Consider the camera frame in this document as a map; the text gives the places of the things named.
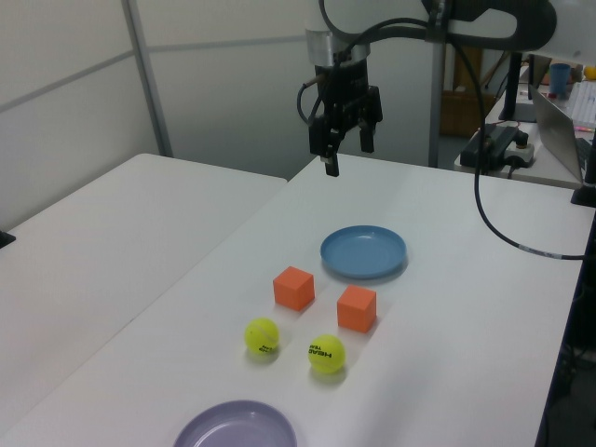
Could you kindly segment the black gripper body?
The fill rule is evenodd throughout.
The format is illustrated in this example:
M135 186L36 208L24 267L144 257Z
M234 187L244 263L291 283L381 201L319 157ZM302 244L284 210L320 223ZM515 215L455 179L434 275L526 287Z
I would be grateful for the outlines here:
M318 90L322 94L324 116L331 128L354 128L369 89L367 61L341 65L335 71L331 67L316 66L315 73L326 75L325 82Z

